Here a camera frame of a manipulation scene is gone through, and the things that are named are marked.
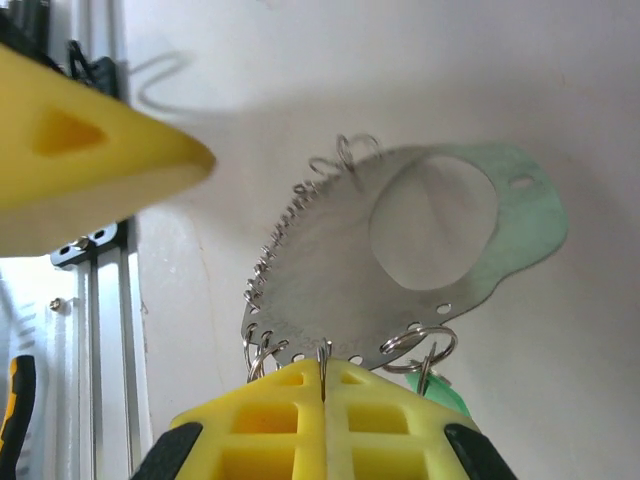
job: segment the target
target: metal plate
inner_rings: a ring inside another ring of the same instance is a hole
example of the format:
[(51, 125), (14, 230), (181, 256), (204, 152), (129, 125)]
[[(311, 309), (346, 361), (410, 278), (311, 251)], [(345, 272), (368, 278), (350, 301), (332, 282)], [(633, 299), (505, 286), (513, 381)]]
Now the metal plate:
[[(394, 179), (437, 155), (482, 171), (496, 191), (498, 216), (489, 242), (465, 275), (442, 288), (410, 290), (373, 255), (369, 222)], [(369, 369), (389, 363), (406, 353), (383, 354), (380, 347), (389, 338), (410, 324), (442, 324), (476, 307), (502, 279), (557, 250), (567, 234), (566, 213), (547, 175), (522, 150), (507, 145), (396, 148), (317, 188), (317, 198), (274, 250), (259, 310), (248, 306), (244, 315), (243, 331), (256, 324), (253, 339), (271, 331), (270, 344), (289, 342), (275, 354), (282, 365), (299, 354), (314, 356), (323, 337), (332, 341), (337, 358), (360, 356)]]

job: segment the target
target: green tag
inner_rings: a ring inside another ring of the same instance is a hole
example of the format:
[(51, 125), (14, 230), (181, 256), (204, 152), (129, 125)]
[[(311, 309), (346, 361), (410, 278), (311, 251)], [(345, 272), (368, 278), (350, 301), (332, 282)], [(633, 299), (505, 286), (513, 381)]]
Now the green tag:
[[(405, 378), (409, 382), (411, 386), (411, 390), (414, 392), (418, 388), (418, 381), (420, 380), (420, 372), (409, 373), (405, 375)], [(471, 418), (471, 414), (469, 413), (469, 409), (462, 400), (462, 397), (458, 395), (458, 393), (451, 388), (447, 383), (441, 378), (429, 374), (429, 386), (427, 388), (427, 393), (424, 396), (425, 398), (439, 403), (443, 407), (450, 408), (462, 415)]]

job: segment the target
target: yellow gripper pad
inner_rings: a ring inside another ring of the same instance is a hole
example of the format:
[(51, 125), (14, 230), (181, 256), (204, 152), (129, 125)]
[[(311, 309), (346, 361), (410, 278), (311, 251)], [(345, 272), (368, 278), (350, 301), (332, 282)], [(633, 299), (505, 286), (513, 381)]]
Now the yellow gripper pad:
[(325, 385), (323, 402), (319, 364), (303, 360), (183, 413), (133, 479), (470, 478), (446, 434), (486, 439), (468, 417), (342, 360)]
[(0, 256), (50, 252), (213, 166), (188, 135), (3, 46), (0, 65)]

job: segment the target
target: bolt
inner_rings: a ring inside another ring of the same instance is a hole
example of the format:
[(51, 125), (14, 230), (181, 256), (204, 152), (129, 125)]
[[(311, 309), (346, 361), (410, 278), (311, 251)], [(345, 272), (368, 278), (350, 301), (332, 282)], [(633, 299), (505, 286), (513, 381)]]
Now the bolt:
[(49, 309), (58, 312), (62, 308), (63, 303), (61, 298), (54, 298), (49, 302)]
[(86, 250), (89, 247), (90, 240), (87, 237), (80, 237), (71, 243), (71, 246), (77, 250)]

